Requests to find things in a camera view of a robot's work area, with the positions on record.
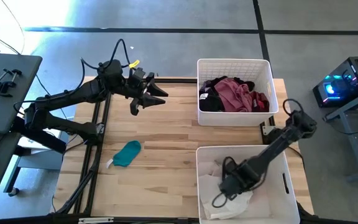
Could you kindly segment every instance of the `clothing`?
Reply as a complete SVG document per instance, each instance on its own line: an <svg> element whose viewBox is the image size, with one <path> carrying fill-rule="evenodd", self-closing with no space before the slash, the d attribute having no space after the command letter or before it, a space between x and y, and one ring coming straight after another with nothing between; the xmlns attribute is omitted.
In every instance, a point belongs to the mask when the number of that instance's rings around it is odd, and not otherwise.
<svg viewBox="0 0 358 224"><path fill-rule="evenodd" d="M252 97L252 112L269 112L269 101L264 93L253 91Z"/></svg>
<svg viewBox="0 0 358 224"><path fill-rule="evenodd" d="M200 110L209 112L223 112L224 105L218 93L207 87L204 92L200 91Z"/></svg>
<svg viewBox="0 0 358 224"><path fill-rule="evenodd" d="M252 112L252 97L247 84L239 85L232 78L225 78L215 86L225 112Z"/></svg>
<svg viewBox="0 0 358 224"><path fill-rule="evenodd" d="M255 83L227 76L208 80L200 88L201 111L269 112L269 101L263 93L253 91Z"/></svg>
<svg viewBox="0 0 358 224"><path fill-rule="evenodd" d="M131 164L132 160L138 155L142 145L139 141L128 142L117 154L112 158L112 163L115 166L127 167Z"/></svg>

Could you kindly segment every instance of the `white basket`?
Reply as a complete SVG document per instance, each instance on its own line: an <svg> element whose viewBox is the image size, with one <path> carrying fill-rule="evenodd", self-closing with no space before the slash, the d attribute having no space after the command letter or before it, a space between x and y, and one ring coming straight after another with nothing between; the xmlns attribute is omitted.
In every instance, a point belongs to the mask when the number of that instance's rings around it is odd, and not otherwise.
<svg viewBox="0 0 358 224"><path fill-rule="evenodd" d="M272 70L266 60L256 59L199 59L197 61L197 90L203 83L222 76L240 78L255 83L254 90L264 93L269 101L268 113L205 112L200 110L198 99L198 124L205 126L258 126L278 112Z"/></svg>
<svg viewBox="0 0 358 224"><path fill-rule="evenodd" d="M197 183L200 162L218 161L226 156L236 163L256 156L267 146L211 146L199 147L196 152ZM269 165L265 182L254 190L247 210L241 215L227 220L207 220L200 200L198 188L198 212L200 224L298 224L300 217L292 187L290 172L284 152Z"/></svg>

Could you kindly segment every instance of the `black floor stripe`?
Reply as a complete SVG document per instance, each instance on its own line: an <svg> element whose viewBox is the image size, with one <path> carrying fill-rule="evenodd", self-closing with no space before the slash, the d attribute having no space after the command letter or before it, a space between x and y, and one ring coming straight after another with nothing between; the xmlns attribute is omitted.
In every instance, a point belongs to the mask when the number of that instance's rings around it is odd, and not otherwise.
<svg viewBox="0 0 358 224"><path fill-rule="evenodd" d="M254 11L256 17L256 23L259 31L260 47L262 48L262 56L265 60L270 61L269 52L267 50L266 37L264 32L264 23L262 22L262 15L260 14L260 8L258 0L252 0L254 3Z"/></svg>
<svg viewBox="0 0 358 224"><path fill-rule="evenodd" d="M264 32L282 35L358 35L358 30L264 30Z"/></svg>
<svg viewBox="0 0 358 224"><path fill-rule="evenodd" d="M281 34L281 35L358 35L358 30L265 30L257 0L253 0L258 29L192 29L192 28L100 28L100 27L23 27L27 32L79 33L168 33L168 34Z"/></svg>
<svg viewBox="0 0 358 224"><path fill-rule="evenodd" d="M169 34L258 34L256 29L171 29L171 28L98 28L98 27L23 27L27 32L85 33L169 33Z"/></svg>

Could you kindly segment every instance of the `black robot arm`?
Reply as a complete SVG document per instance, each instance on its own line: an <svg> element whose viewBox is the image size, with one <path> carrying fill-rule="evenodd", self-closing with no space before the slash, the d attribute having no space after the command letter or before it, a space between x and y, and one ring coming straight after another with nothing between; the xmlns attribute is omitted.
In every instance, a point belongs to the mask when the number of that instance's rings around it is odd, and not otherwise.
<svg viewBox="0 0 358 224"><path fill-rule="evenodd" d="M154 96L168 96L155 85L154 73L149 73L144 80L145 72L137 68L135 72L130 69L128 78L122 76L120 61L106 62L98 68L98 76L84 83L77 90L65 91L57 95L39 97L24 110L25 127L29 130L40 131L45 128L57 129L68 133L78 134L86 144L96 144L99 131L94 123L76 123L66 119L54 117L50 111L77 103L97 103L106 99L107 94L117 93L126 98L133 98L130 104L131 114L137 115L138 107L161 105L165 100Z"/></svg>
<svg viewBox="0 0 358 224"><path fill-rule="evenodd" d="M231 159L223 164L224 178L219 185L221 192L229 200L237 194L253 190L262 183L269 163L284 151L291 143L310 138L316 131L316 121L310 118L303 110L295 110L287 119L285 128L275 129L274 141L258 156L242 161L239 165Z"/></svg>

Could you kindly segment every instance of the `red object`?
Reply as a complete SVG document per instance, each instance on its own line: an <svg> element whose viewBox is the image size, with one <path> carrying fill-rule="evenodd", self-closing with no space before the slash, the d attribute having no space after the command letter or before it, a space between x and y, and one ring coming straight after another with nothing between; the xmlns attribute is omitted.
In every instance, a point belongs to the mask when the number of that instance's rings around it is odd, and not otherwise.
<svg viewBox="0 0 358 224"><path fill-rule="evenodd" d="M263 93L253 91L252 97L252 112L269 112L269 101Z"/></svg>

